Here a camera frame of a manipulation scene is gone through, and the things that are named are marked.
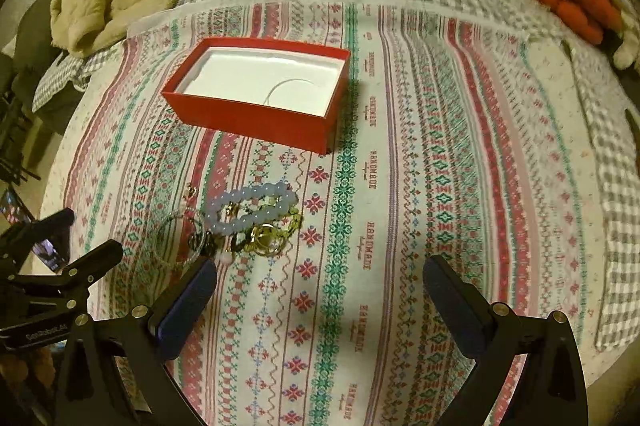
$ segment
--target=beaded bracelet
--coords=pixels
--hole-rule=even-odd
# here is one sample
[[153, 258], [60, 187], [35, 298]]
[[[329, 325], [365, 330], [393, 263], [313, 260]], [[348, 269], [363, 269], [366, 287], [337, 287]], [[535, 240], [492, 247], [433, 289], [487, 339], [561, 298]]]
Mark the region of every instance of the beaded bracelet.
[[[239, 204], [242, 200], [263, 199], [265, 197], [277, 198], [278, 202], [273, 206], [263, 206], [255, 212], [247, 213], [229, 222], [222, 222], [218, 216], [224, 206]], [[296, 194], [287, 188], [284, 182], [244, 187], [225, 192], [213, 199], [207, 208], [205, 221], [209, 226], [209, 231], [213, 234], [231, 236], [238, 232], [248, 232], [254, 226], [261, 226], [264, 223], [282, 218], [289, 213], [290, 207], [295, 203]]]

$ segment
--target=striped fabric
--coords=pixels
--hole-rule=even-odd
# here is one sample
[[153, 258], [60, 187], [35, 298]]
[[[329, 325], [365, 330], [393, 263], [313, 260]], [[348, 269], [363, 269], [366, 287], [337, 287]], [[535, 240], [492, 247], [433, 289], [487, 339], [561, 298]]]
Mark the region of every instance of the striped fabric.
[[[350, 49], [337, 151], [181, 123], [160, 89], [208, 35]], [[431, 424], [470, 369], [422, 289], [434, 253], [488, 300], [529, 315], [564, 310], [579, 344], [581, 206], [526, 53], [526, 41], [492, 26], [322, 0], [210, 10], [129, 39], [65, 186], [73, 257], [108, 237], [124, 246], [90, 312], [121, 316], [180, 274], [162, 266], [188, 254], [186, 229], [165, 251], [152, 237], [186, 183], [203, 207], [223, 190], [284, 180], [298, 194], [300, 232], [277, 258], [219, 266], [214, 297], [170, 367], [208, 424]]]

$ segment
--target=blue gripper pad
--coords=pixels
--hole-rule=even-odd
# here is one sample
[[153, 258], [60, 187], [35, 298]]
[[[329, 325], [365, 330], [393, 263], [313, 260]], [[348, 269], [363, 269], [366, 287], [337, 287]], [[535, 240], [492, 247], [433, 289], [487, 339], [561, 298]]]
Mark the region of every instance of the blue gripper pad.
[[487, 301], [473, 285], [463, 282], [440, 255], [426, 260], [422, 280], [462, 355], [479, 359], [493, 339]]
[[151, 330], [156, 337], [156, 346], [163, 361], [175, 359], [180, 355], [194, 324], [216, 289], [216, 265], [203, 257], [196, 262], [200, 265], [192, 266], [180, 280], [184, 287], [181, 294], [153, 327], [155, 331]]

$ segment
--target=screw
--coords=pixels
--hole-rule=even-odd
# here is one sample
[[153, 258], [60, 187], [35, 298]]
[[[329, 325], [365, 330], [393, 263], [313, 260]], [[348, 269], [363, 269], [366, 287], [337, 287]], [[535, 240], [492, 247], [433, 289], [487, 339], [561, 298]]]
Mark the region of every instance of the screw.
[[494, 312], [498, 314], [498, 316], [506, 316], [509, 314], [509, 306], [504, 303], [494, 303]]
[[554, 319], [558, 323], [565, 323], [566, 322], [566, 315], [563, 312], [554, 311], [553, 316], [554, 316]]
[[148, 309], [144, 305], [138, 305], [137, 307], [133, 307], [131, 315], [134, 318], [142, 318], [143, 316], [146, 316], [147, 311]]

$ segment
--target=white box insert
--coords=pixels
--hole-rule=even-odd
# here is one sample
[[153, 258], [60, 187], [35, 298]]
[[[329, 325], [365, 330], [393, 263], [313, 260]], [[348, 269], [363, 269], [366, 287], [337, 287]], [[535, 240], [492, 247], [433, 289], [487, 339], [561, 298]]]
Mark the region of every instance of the white box insert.
[[291, 51], [211, 47], [175, 89], [323, 117], [344, 61]]

